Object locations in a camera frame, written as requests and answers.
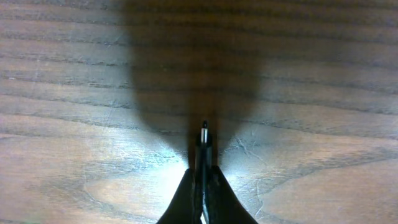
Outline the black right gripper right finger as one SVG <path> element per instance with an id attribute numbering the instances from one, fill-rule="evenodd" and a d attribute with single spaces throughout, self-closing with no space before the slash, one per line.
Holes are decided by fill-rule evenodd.
<path id="1" fill-rule="evenodd" d="M 218 166 L 212 166 L 206 178 L 205 214 L 209 224 L 257 224 Z"/>

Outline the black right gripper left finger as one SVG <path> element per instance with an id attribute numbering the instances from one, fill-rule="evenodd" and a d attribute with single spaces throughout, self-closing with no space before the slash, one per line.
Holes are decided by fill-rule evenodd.
<path id="1" fill-rule="evenodd" d="M 193 201 L 193 170 L 187 169 L 157 224 L 202 224 L 201 214 L 195 215 Z"/>

